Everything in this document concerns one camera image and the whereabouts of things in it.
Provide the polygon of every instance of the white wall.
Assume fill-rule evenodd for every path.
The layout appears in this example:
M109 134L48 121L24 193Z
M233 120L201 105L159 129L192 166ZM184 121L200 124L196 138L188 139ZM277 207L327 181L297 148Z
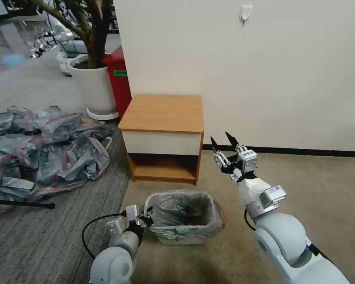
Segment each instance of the white wall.
M355 0L114 2L132 94L201 94L204 143L355 151Z

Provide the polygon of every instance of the white drawer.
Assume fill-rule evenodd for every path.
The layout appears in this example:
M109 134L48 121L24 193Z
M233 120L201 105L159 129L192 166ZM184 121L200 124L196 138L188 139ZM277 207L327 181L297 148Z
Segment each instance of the white drawer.
M199 155L201 134L122 131L128 153Z

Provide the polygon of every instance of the white robot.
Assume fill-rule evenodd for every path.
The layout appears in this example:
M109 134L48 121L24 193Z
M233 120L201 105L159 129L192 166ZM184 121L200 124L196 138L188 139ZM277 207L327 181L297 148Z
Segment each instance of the white robot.
M211 137L214 160L223 173L229 174L238 185L240 200L245 205L245 221L252 228L256 243L271 259L283 277L284 284L347 284L346 277L306 236L304 226L295 217L277 212L279 203L286 192L277 185L268 183L255 176L258 155L240 145L226 133L236 155L226 157L218 150ZM247 213L255 223L253 228L247 221ZM127 217L127 228L122 217L107 223L112 239L109 248L95 258L86 247L84 231L94 222L86 225L82 240L88 253L94 258L91 267L92 284L130 283L136 266L136 254L142 242L145 229L152 225L152 208L146 216L139 213L138 206L127 206L118 215Z
M53 0L44 0L44 2L47 5L54 7ZM73 15L66 9L63 2L61 2L61 8L63 9L64 17L69 19L72 23L75 23ZM87 54L87 48L84 42L79 40L78 37L66 28L59 20L46 13L44 10L37 8L37 14L47 22L51 29L51 31L45 32L45 34L42 35L38 52L43 53L47 49L50 49L52 45L59 45L60 49L56 55L59 68L63 74L71 76L67 64L72 59Z
M111 214L99 217L89 222L83 229L82 241L89 255L94 259L91 266L92 284L124 284L130 283L130 277L136 267L136 256L138 247L142 243L142 236L145 229L153 224L152 207L148 208L147 213L140 213L137 205L127 206L119 214ZM114 220L107 222L107 227L111 235L109 247L103 250L98 256L88 249L85 240L85 229L96 220L119 215ZM123 217L127 218L125 227Z
M304 226L295 217L277 212L286 192L277 185L254 175L258 155L240 145L226 132L237 152L226 157L211 137L214 160L223 173L230 174L238 185L238 195L245 205L245 221L252 228L256 243L266 252L273 265L290 284L346 284L339 269L306 236ZM255 223L247 221L247 213Z

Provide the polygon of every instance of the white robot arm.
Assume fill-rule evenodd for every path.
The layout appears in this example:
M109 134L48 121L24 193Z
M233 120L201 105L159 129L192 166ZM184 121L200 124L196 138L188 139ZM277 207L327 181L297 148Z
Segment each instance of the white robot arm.
M43 2L54 8L53 0L43 0ZM74 34L68 28L66 28L57 18L53 17L52 15L49 15L44 10L37 9L36 11L37 14L50 26L52 33L57 41L65 42L75 39Z
M153 223L151 213L152 207L148 209L145 216L143 213L139 213L137 205L131 205L127 206L126 210L121 213L122 217L107 222L106 225L111 234L111 240L109 247L99 253L93 260L90 283L129 283L130 277L136 267L136 256L138 247L142 243L142 236L145 229ZM126 227L123 217L127 218ZM85 247L84 231L86 227L82 233Z
M245 221L255 231L256 243L266 252L273 265L290 284L346 284L340 270L316 248L306 236L304 226L295 217L277 212L286 192L278 185L271 187L255 176L258 155L240 145L226 132L237 152L226 157L211 137L214 159L223 173L230 174L238 185L238 195L245 205ZM255 223L247 221L247 213Z

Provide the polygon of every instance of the soil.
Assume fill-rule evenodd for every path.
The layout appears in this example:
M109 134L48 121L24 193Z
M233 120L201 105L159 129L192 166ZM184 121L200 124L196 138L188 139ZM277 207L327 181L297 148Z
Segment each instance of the soil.
M88 61L76 63L73 67L77 68L77 69L91 69L91 68L88 68Z

